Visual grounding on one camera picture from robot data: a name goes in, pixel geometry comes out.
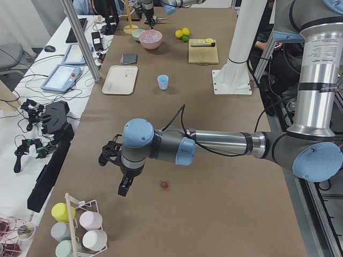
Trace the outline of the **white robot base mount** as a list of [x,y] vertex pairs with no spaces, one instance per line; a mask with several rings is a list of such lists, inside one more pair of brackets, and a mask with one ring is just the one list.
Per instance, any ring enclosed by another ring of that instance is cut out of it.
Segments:
[[247,61],[267,1],[242,1],[228,55],[220,70],[212,71],[216,95],[252,94]]

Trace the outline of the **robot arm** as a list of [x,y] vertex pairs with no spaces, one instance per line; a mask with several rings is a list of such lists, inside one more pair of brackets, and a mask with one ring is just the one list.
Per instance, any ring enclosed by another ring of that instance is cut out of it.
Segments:
[[140,14],[144,14],[146,21],[150,29],[153,29],[157,24],[157,19],[154,18],[154,2],[161,5],[164,12],[167,15],[173,14],[177,9],[188,8],[194,4],[203,4],[205,0],[165,0],[165,1],[153,1],[153,0],[141,0],[136,1],[133,4],[135,11]]
[[342,53],[342,1],[278,1],[273,37],[304,41],[293,124],[285,133],[229,133],[174,128],[160,130],[145,119],[128,121],[122,141],[109,141],[99,164],[120,167],[118,188],[126,196],[147,158],[190,165],[197,149],[225,157],[270,160],[310,182],[323,182],[342,167],[342,151],[330,129]]

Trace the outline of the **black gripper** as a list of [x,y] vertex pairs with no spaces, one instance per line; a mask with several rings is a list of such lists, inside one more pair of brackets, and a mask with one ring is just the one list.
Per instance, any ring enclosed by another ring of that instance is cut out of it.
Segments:
[[102,147],[98,162],[102,167],[110,162],[121,168],[123,178],[118,187],[118,195],[126,197],[133,179],[143,171],[145,161],[131,162],[124,157],[122,154],[122,144],[116,142],[118,137],[121,136],[121,134],[115,135],[112,140]]
[[152,0],[138,0],[135,2],[135,11],[137,14],[144,14],[148,23],[150,23],[150,29],[154,29],[154,5]]

